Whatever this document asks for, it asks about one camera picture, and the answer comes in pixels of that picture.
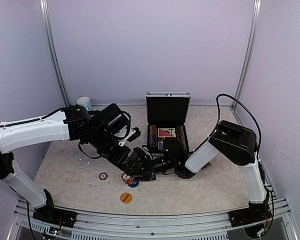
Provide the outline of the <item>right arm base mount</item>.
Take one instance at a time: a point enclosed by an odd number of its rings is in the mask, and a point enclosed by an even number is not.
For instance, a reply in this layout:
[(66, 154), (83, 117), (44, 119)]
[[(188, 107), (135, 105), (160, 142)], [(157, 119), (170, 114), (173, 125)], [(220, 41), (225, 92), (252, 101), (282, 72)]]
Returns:
[(232, 227), (248, 225), (272, 217), (272, 213), (269, 210), (261, 212), (260, 210), (251, 210), (249, 208), (233, 210), (228, 215)]

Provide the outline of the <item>red playing card deck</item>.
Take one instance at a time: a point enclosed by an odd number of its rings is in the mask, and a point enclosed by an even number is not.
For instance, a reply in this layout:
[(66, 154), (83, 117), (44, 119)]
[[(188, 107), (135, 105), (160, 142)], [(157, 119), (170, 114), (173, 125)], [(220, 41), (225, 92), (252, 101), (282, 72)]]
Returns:
[(175, 128), (159, 128), (158, 129), (158, 138), (160, 138), (160, 139), (176, 138), (176, 129)]

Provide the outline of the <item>orange poker chip stack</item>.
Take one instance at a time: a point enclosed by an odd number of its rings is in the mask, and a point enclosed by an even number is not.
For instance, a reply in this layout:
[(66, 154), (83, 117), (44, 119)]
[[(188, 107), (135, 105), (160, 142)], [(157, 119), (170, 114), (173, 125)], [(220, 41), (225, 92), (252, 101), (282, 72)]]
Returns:
[(123, 173), (121, 175), (121, 179), (127, 185), (132, 185), (135, 181), (133, 176), (127, 175), (126, 173)]

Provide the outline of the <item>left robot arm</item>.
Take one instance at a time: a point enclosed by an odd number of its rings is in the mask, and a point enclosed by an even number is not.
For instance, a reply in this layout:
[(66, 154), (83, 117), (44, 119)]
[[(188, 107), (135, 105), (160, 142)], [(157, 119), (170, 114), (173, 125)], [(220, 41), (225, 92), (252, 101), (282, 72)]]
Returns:
[(60, 217), (51, 194), (39, 189), (21, 171), (13, 151), (32, 145), (56, 141), (79, 141), (90, 144), (99, 158), (125, 170), (124, 161), (130, 149), (125, 145), (140, 136), (140, 130), (131, 127), (131, 116), (115, 103), (103, 110), (89, 111), (81, 105), (59, 108), (35, 118), (0, 121), (0, 180), (25, 198), (48, 222)]

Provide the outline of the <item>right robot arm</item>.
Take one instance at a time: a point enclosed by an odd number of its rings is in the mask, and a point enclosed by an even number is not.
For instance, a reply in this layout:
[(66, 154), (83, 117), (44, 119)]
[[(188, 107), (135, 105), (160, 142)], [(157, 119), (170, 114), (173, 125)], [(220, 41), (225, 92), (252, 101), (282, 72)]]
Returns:
[(258, 158), (258, 145), (253, 130), (222, 120), (192, 153), (183, 149), (176, 139), (163, 141), (163, 156), (153, 159), (143, 149), (136, 147), (130, 156), (132, 164), (125, 173), (138, 180), (154, 180), (156, 173), (174, 169), (182, 179), (190, 179), (219, 154), (239, 166), (248, 190), (249, 207), (246, 218), (256, 222), (269, 211), (269, 193)]

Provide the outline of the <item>aluminium poker case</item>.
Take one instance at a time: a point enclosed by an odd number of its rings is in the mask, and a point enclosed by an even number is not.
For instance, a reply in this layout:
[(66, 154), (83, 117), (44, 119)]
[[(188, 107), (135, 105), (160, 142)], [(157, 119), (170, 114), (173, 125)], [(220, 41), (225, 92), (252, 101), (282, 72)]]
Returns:
[(159, 128), (175, 128), (178, 125), (183, 126), (186, 139), (185, 152), (189, 152), (185, 121), (189, 109), (191, 94), (189, 92), (146, 92), (146, 110), (147, 110), (147, 147), (152, 154), (161, 154), (163, 150), (158, 149), (158, 142), (172, 138), (158, 138), (157, 148), (149, 147), (149, 128), (156, 125)]

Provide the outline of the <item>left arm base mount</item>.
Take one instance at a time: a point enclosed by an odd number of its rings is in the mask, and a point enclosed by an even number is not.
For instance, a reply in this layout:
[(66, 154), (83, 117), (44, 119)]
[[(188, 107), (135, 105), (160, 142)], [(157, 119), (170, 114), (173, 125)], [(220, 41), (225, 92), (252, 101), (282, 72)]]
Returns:
[(48, 206), (36, 209), (33, 213), (33, 218), (36, 220), (68, 228), (74, 227), (76, 217), (77, 213), (74, 211)]

